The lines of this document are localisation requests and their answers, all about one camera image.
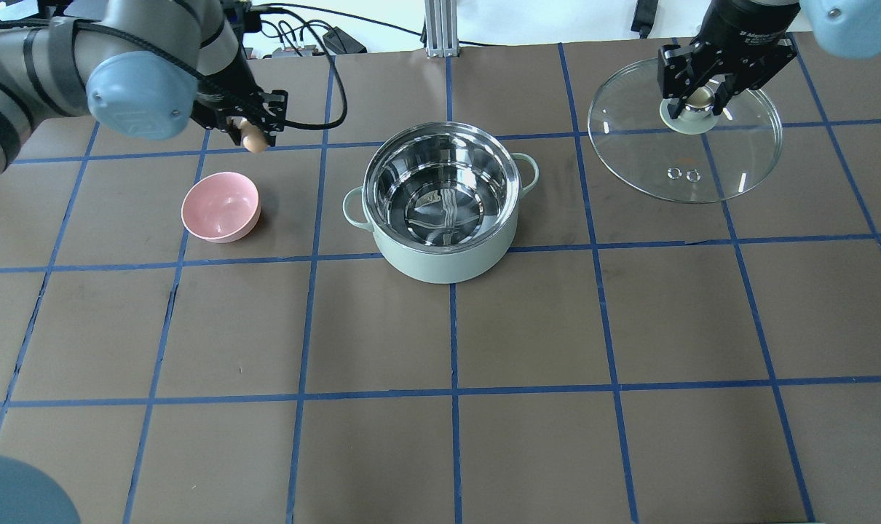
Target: white wall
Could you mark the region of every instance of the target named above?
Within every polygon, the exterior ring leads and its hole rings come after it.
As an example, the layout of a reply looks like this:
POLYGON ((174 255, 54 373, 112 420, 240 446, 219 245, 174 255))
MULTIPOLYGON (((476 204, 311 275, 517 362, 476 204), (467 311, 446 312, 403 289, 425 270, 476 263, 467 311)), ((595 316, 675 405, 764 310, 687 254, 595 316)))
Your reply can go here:
MULTIPOLYGON (((266 3, 269 0, 254 0, 254 4, 266 3)), ((629 30, 636 3, 636 0, 458 0, 457 33, 461 40, 490 44, 636 39, 637 34, 629 30)), ((372 17, 418 32, 424 23, 423 0, 309 0, 305 4, 372 17)), ((709 0, 659 0, 651 36, 694 36, 707 6, 709 0)), ((294 11, 305 20, 316 17, 340 26, 370 52, 421 47, 417 36, 373 23, 306 9, 294 11)), ((810 31, 810 23, 801 14, 791 30, 810 31)), ((311 40, 305 32, 305 41, 311 40)), ((278 46, 278 40, 252 34, 247 36, 245 44, 265 54, 278 46)))

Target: pot lid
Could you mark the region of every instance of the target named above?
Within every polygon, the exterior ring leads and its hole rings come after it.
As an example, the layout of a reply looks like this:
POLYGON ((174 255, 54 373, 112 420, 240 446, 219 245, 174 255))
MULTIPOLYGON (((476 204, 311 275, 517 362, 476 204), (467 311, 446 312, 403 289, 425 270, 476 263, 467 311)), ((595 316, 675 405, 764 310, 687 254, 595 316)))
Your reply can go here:
POLYGON ((742 92, 714 116, 718 84, 700 87, 674 120, 657 85, 657 59, 624 67, 590 105, 596 153, 618 178, 659 199, 708 203, 746 193, 780 158, 780 117, 761 90, 742 92))

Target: pot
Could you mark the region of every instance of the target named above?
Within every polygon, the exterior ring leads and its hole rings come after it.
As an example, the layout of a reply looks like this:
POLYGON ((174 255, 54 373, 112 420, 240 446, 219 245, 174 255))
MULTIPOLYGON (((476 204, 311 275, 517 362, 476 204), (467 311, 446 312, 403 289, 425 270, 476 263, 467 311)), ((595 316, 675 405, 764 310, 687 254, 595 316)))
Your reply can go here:
POLYGON ((373 233, 398 271, 422 282, 463 282, 496 265, 511 246, 518 205, 537 185, 530 156, 510 154, 491 134, 457 122, 404 130, 375 153, 363 185, 344 197, 344 217, 373 233), (531 164, 521 186, 515 159, 531 164), (365 220, 351 218, 361 196, 365 220))

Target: blue tape grid line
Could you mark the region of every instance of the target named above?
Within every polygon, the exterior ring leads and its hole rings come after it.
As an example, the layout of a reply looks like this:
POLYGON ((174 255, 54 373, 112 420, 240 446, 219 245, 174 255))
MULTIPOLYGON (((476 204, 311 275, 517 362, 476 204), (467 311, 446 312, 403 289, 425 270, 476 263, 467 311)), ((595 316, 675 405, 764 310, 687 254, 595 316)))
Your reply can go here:
MULTIPOLYGON (((823 122, 784 122, 783 128, 821 128, 825 126, 869 126, 881 125, 881 119, 861 119, 861 120, 824 120, 823 122)), ((730 130, 747 130, 757 129, 759 126, 720 126, 713 129, 713 132, 729 132, 730 130)), ((645 130, 610 130, 608 134, 654 134, 662 132, 671 132, 670 129, 657 128, 645 130)), ((500 140, 537 140, 545 138, 587 138, 589 133, 586 130, 574 130, 574 132, 543 132, 543 133, 520 133, 520 134, 503 134, 498 135, 500 140)), ((384 142, 343 142, 343 143, 299 143, 293 146, 274 146, 269 151, 295 151, 303 149, 345 149, 347 147, 380 147, 384 142)), ((205 155, 230 155, 235 153, 245 153, 242 147, 229 147, 224 149, 208 149, 205 155)), ((119 155, 93 155, 87 159, 91 162, 98 160, 123 160, 123 159, 150 159, 161 158, 161 156, 198 156, 201 151, 161 151, 152 153, 125 153, 119 155)), ((43 159, 17 159, 15 164, 49 164, 61 162, 83 162, 84 156, 52 156, 52 158, 43 159)))
MULTIPOLYGON (((324 106, 324 122, 331 120, 331 102, 333 102, 333 68, 328 73, 327 103, 324 106)), ((315 236, 311 248, 311 271, 308 275, 308 299, 304 307, 304 336, 301 340, 301 368, 298 374, 298 395, 295 399, 295 425, 291 438, 291 467, 288 470, 288 493, 286 499, 287 524, 294 522, 295 493, 298 490, 298 464, 301 455, 301 422, 304 420, 304 399, 307 397, 308 354, 311 349, 312 316, 315 309, 315 288, 317 287, 317 251, 320 248, 321 215, 324 212, 324 181, 327 173, 327 150, 330 130, 324 130, 321 137, 320 172, 317 176, 317 211, 315 211, 315 236)))
POLYGON ((62 239, 65 239, 65 230, 68 228, 68 219, 71 218, 71 211, 75 207, 75 199, 78 198, 78 189, 81 188, 84 172, 88 166, 88 157, 91 156, 91 148, 94 146, 94 140, 98 138, 98 129, 100 124, 95 123, 94 129, 91 130, 91 137, 88 139, 87 148, 84 150, 84 158, 82 165, 78 168, 78 175, 75 176, 75 184, 71 189, 71 196, 68 198, 68 205, 65 206, 65 213, 62 216, 61 226, 58 226, 58 236, 55 237, 55 244, 49 255, 49 263, 45 266, 44 276, 42 276, 42 285, 39 288, 39 295, 36 298, 36 305, 33 307, 30 322, 27 324, 25 334, 23 335, 23 343, 20 345, 20 351, 17 354, 17 364, 14 365, 14 373, 10 377, 7 384, 7 395, 4 396, 4 404, 0 410, 0 436, 1 428, 4 427, 4 419, 7 417, 7 411, 10 408, 10 400, 17 388, 17 380, 20 376, 20 369, 23 368, 23 361, 27 356, 27 349, 30 349, 30 341, 32 339, 33 329, 36 327, 36 318, 39 316, 39 309, 42 306, 42 298, 45 296, 45 290, 49 285, 49 278, 52 276, 52 268, 55 265, 55 259, 58 257, 58 250, 62 247, 62 239))
POLYGON ((854 175, 851 173, 851 169, 849 167, 849 163, 845 158, 845 153, 842 152, 842 148, 839 145, 839 139, 836 137, 836 132, 832 129, 834 124, 830 122, 829 117, 826 115, 826 109, 823 107, 823 102, 819 98, 819 93, 816 92, 816 85, 813 83, 813 78, 810 76, 810 70, 807 69, 806 63, 803 60, 803 53, 797 54, 797 62, 799 62, 800 69, 803 70, 803 77, 806 79, 806 84, 810 88, 810 94, 813 96, 813 100, 816 102, 816 108, 819 110, 819 115, 822 116, 823 125, 826 126, 826 130, 829 133, 829 139, 832 140, 832 146, 834 150, 836 150, 836 156, 839 157, 839 163, 842 166, 842 169, 845 172, 845 177, 849 181, 849 185, 851 186, 851 192, 854 193, 854 196, 858 200, 858 205, 861 207, 861 212, 864 214, 864 221, 867 222, 867 226, 870 229, 871 235, 877 241, 877 247, 880 249, 881 256, 881 235, 877 232, 877 225, 874 223, 874 219, 871 218, 871 212, 867 209, 867 203, 864 201, 864 197, 861 194, 861 190, 858 189, 858 184, 854 179, 854 175))
POLYGON ((593 222, 593 209, 590 205, 590 189, 586 181, 586 167, 583 162, 583 148, 580 142, 580 123, 577 122, 577 104, 574 102, 573 87, 570 82, 570 70, 566 65, 566 54, 564 54, 564 44, 557 44, 557 51, 560 54, 561 69, 564 72, 564 85, 566 85, 566 98, 569 103, 570 119, 573 122, 573 133, 576 135, 574 144, 577 147, 577 169, 580 170, 580 189, 583 193, 583 206, 586 212, 586 226, 590 233, 590 251, 593 253, 593 269, 595 271, 596 289, 599 294, 599 312, 601 322, 603 322, 603 333, 606 339, 606 356, 609 368, 609 377, 612 381, 612 400, 615 405, 616 425, 618 430, 618 447, 621 452, 621 462, 623 463, 623 474, 625 477, 625 491, 628 494, 628 507, 631 514, 631 522, 637 524, 638 520, 638 504, 636 495, 634 495, 634 480, 631 477, 631 459, 628 450, 628 437, 625 431, 625 416, 623 404, 621 404, 621 390, 618 386, 618 374, 615 365, 615 352, 612 347, 612 333, 609 326, 608 306, 606 303, 606 288, 603 283, 603 271, 599 258, 599 245, 596 241, 596 229, 593 222))
MULTIPOLYGON (((205 152, 208 151, 208 140, 210 133, 205 131, 204 138, 201 140, 201 154, 198 156, 198 166, 194 171, 194 181, 197 183, 201 180, 201 173, 205 165, 205 152)), ((175 277, 172 281, 172 289, 168 294, 168 302, 165 304, 165 319, 162 322, 162 332, 159 336, 159 348, 157 357, 155 357, 155 365, 152 368, 152 380, 150 382, 149 398, 154 399, 159 388, 159 377, 162 374, 162 362, 165 358, 165 345, 168 342, 168 331, 172 324, 172 313, 175 311, 175 297, 178 295, 178 285, 181 282, 181 271, 184 269, 185 250, 188 248, 188 231, 181 230, 181 241, 178 243, 178 258, 175 260, 175 277)), ((124 506, 124 524, 129 524, 130 517, 133 514, 133 503, 135 495, 137 495, 138 482, 140 482, 140 470, 143 464, 143 455, 146 452, 146 442, 149 438, 149 428, 152 420, 152 408, 154 402, 146 404, 146 414, 143 416, 143 425, 140 430, 140 445, 137 447, 137 458, 133 462, 133 474, 130 475, 130 488, 127 491, 127 504, 124 506)))
MULTIPOLYGON (((605 242, 596 246, 600 251, 611 249, 646 249, 653 247, 684 247, 690 245, 732 245, 738 242, 740 245, 759 245, 759 243, 790 243, 790 242, 849 242, 870 241, 876 239, 871 233, 854 233, 846 235, 799 235, 790 237, 749 237, 732 239, 706 239, 705 241, 647 241, 647 242, 605 242)), ((527 245, 513 246, 508 248, 509 253, 549 253, 554 251, 586 251, 593 249, 588 243, 580 245, 527 245)), ((338 253, 338 255, 318 255, 320 260, 366 260, 383 258, 381 253, 338 253)), ((312 256, 260 256, 260 258, 214 258, 185 260, 182 266, 228 266, 234 264, 278 264, 287 262, 310 262, 312 256)), ((168 269, 175 268, 175 262, 152 262, 147 264, 101 264, 101 265, 78 265, 78 266, 53 266, 52 272, 65 271, 142 271, 142 269, 168 269)), ((0 268, 0 274, 5 273, 42 273, 46 266, 22 266, 22 268, 0 268)))
MULTIPOLYGON (((719 198, 723 199, 724 192, 722 190, 722 183, 719 179, 718 169, 716 168, 716 159, 714 158, 713 151, 711 151, 706 134, 701 135, 701 140, 703 140, 703 149, 706 150, 706 158, 709 160, 709 169, 711 173, 713 173, 714 181, 716 181, 716 191, 718 192, 719 198)), ((757 340, 761 346, 761 355, 764 358, 765 368, 767 368, 767 378, 769 379, 771 392, 774 394, 774 404, 777 407, 777 414, 781 420, 783 438, 784 441, 786 441, 787 451, 790 455, 790 462, 793 465, 794 475, 796 475, 797 478, 797 488, 799 489, 800 500, 803 503, 803 510, 806 512, 807 521, 812 522, 815 520, 815 517, 813 517, 813 504, 810 503, 810 492, 806 488, 806 480, 803 477, 803 468, 799 463, 797 446, 794 444, 793 432, 790 430, 790 420, 787 418, 786 408, 783 405, 783 395, 781 395, 781 388, 777 382, 777 374, 774 371, 774 364, 770 358, 770 348, 767 345, 767 336, 764 335, 764 325, 761 322, 761 315, 757 308, 757 301, 754 299, 754 289, 751 285, 751 278, 748 275, 746 263, 744 263, 744 255, 741 253, 741 244, 738 242, 738 235, 735 233, 735 225, 732 222, 731 212, 729 211, 729 202, 724 199, 722 200, 722 213, 724 219, 726 219, 726 225, 729 228, 729 236, 732 239, 732 247, 735 251, 735 259, 738 262, 741 282, 744 285, 744 292, 746 292, 748 306, 751 310, 752 319, 754 320, 754 330, 757 332, 757 340)))
MULTIPOLYGON (((447 120, 454 120, 454 67, 451 57, 444 59, 447 86, 447 120)), ((460 364, 457 356, 457 285, 450 285, 450 396, 451 445, 454 452, 454 524, 463 523, 463 483, 460 477, 460 364)))
MULTIPOLYGON (((633 382, 632 384, 560 384, 550 386, 499 386, 457 388, 458 396, 506 395, 506 394, 564 394, 564 392, 623 392, 670 391, 670 390, 718 390, 729 388, 770 387, 769 378, 743 379, 743 381, 685 381, 685 382, 633 382)), ((881 375, 848 377, 777 378, 781 387, 827 386, 848 384, 881 384, 881 375)), ((452 388, 427 390, 380 390, 353 392, 305 392, 305 402, 327 402, 360 398, 417 398, 443 397, 454 394, 452 388)), ((12 400, 9 408, 80 408, 88 405, 194 405, 194 404, 248 404, 248 402, 295 402, 298 394, 252 394, 221 396, 173 396, 155 398, 85 398, 49 400, 12 400)))

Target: pink bowl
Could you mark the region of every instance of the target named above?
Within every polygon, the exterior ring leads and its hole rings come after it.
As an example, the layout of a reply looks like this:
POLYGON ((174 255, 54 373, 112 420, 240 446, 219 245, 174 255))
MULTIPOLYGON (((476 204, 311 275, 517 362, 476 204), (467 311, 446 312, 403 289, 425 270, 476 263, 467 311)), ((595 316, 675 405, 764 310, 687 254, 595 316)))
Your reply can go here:
POLYGON ((199 239, 225 243, 242 239, 260 219, 260 193, 238 172, 215 172, 185 195, 181 222, 199 239))

